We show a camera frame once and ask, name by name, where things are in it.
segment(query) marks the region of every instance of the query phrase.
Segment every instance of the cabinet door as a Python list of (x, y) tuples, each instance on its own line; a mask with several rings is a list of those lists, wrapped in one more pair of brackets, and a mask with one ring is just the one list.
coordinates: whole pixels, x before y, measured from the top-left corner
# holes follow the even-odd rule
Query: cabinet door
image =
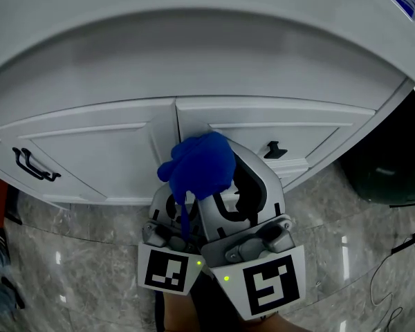
[[(280, 178), (314, 166), (375, 113), (327, 102), (241, 96), (179, 98), (176, 106), (182, 140), (218, 131), (259, 155)], [(287, 152), (266, 159), (272, 141)], [(287, 177), (285, 184), (296, 178)]]
[(174, 98), (111, 102), (37, 116), (4, 131), (47, 154), (104, 197), (147, 204), (178, 142)]
[[(17, 165), (15, 152), (12, 150), (13, 147), (16, 147), (20, 151), (23, 148), (29, 150), (31, 152), (30, 164), (36, 169), (43, 172), (48, 172), (49, 174), (57, 172), (61, 176), (56, 178), (54, 182), (49, 182), (47, 180), (36, 178), (36, 174), (31, 175), (28, 172), (25, 172)], [(23, 155), (20, 155), (19, 162), (21, 163), (21, 166), (27, 168)], [(27, 144), (25, 142), (20, 142), (18, 139), (8, 138), (6, 135), (3, 136), (1, 132), (0, 177), (2, 177), (2, 179), (7, 182), (9, 182), (9, 178), (12, 178), (12, 181), (10, 182), (11, 184), (26, 190), (28, 193), (32, 194), (35, 192), (47, 201), (74, 201), (86, 203), (89, 201), (99, 201), (102, 197), (92, 188), (76, 179), (64, 168), (60, 167), (46, 154), (43, 154), (43, 152), (40, 151), (36, 146)]]

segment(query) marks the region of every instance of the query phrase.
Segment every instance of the black knob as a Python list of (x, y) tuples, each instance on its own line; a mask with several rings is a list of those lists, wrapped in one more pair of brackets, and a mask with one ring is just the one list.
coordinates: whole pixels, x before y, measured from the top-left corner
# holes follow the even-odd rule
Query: black knob
[(278, 142), (271, 141), (269, 144), (269, 152), (264, 156), (264, 158), (281, 158), (286, 152), (286, 149), (278, 149)]

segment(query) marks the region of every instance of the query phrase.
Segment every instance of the cable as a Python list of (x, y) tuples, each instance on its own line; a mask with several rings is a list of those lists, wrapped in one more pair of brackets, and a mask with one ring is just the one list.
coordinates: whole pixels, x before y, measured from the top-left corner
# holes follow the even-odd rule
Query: cable
[[(403, 243), (406, 243), (408, 240), (410, 240), (411, 237), (407, 237)], [(389, 293), (387, 294), (385, 297), (383, 297), (379, 302), (374, 302), (374, 293), (373, 293), (373, 282), (374, 282), (374, 278), (376, 276), (376, 273), (380, 270), (381, 266), (388, 260), (388, 258), (392, 257), (393, 254), (390, 254), (389, 256), (387, 256), (386, 258), (383, 259), (383, 261), (381, 262), (381, 264), (378, 266), (378, 268), (375, 270), (375, 273), (373, 274), (372, 278), (371, 278), (371, 284), (370, 284), (370, 290), (371, 290), (371, 303), (372, 305), (374, 305), (375, 307), (380, 306), (382, 304), (383, 301), (385, 301), (389, 296), (391, 297), (390, 299), (390, 305), (389, 308), (387, 309), (386, 313), (384, 314), (384, 316), (381, 318), (381, 320), (379, 321), (379, 323), (377, 323), (376, 327), (373, 329), (373, 331), (376, 331), (378, 329), (378, 327), (380, 326), (381, 322), (384, 320), (384, 318), (387, 316), (387, 314), (389, 313), (393, 303), (394, 303), (394, 294), (393, 293)], [(397, 307), (395, 310), (392, 311), (390, 317), (389, 317), (389, 321), (387, 322), (387, 325), (385, 327), (385, 332), (389, 332), (389, 326), (392, 323), (393, 320), (395, 320), (401, 313), (403, 312), (403, 307), (399, 306)]]
[(390, 308), (392, 307), (392, 304), (394, 303), (394, 294), (393, 293), (389, 293), (387, 294), (385, 297), (383, 297), (381, 299), (380, 302), (376, 303), (374, 302), (374, 292), (372, 291), (372, 286), (373, 286), (373, 282), (374, 282), (374, 278), (376, 276), (376, 273), (380, 270), (380, 268), (382, 267), (382, 265), (387, 261), (388, 258), (392, 257), (392, 255), (387, 256), (386, 258), (383, 259), (383, 261), (381, 262), (381, 264), (378, 266), (378, 268), (375, 270), (375, 273), (373, 274), (372, 278), (371, 278), (371, 303), (372, 305), (374, 305), (375, 307), (380, 306), (382, 304), (383, 301), (385, 301), (389, 296), (391, 297), (390, 299), (390, 305), (389, 308), (387, 309), (386, 313), (384, 314), (384, 316), (381, 318), (381, 320), (379, 321), (379, 323), (377, 323), (377, 325), (375, 326), (375, 328), (373, 329), (373, 331), (376, 331), (378, 329), (378, 327), (380, 326), (381, 322), (384, 320), (384, 318), (387, 316), (387, 314), (389, 313)]
[[(394, 313), (395, 313), (395, 311), (398, 311), (398, 310), (400, 310), (400, 312), (399, 313), (397, 313), (395, 316), (394, 316)], [(392, 311), (392, 313), (390, 314), (390, 318), (389, 318), (389, 322), (387, 323), (387, 325), (386, 325), (386, 328), (385, 328), (385, 332), (389, 332), (389, 325), (392, 323), (392, 321), (394, 321), (401, 313), (403, 312), (403, 308), (400, 306), (400, 307), (397, 307), (395, 310), (393, 310)]]

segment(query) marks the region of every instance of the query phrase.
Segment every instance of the white countertop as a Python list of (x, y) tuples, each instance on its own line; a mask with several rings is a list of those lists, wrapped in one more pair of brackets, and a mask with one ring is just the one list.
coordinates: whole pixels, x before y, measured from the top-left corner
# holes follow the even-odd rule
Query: white countertop
[(313, 26), (374, 53), (415, 81), (415, 23), (391, 0), (0, 0), (0, 66), (84, 24), (195, 8), (249, 12)]

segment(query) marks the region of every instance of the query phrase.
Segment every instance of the shoe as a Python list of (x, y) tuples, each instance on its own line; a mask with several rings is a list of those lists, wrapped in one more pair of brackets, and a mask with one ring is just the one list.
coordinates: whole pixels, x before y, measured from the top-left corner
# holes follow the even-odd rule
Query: shoe
[(15, 288), (15, 286), (13, 286), (12, 283), (8, 280), (8, 278), (5, 278), (5, 277), (1, 278), (1, 283), (3, 285), (7, 286), (12, 291), (14, 291), (15, 301), (17, 302), (17, 307), (20, 310), (23, 310), (25, 308), (25, 303), (23, 302), (23, 299), (21, 298), (21, 296), (20, 296), (19, 292), (17, 291), (17, 289)]
[(8, 240), (6, 239), (5, 229), (0, 228), (0, 249), (8, 256), (9, 262), (11, 262), (11, 256), (8, 249)]

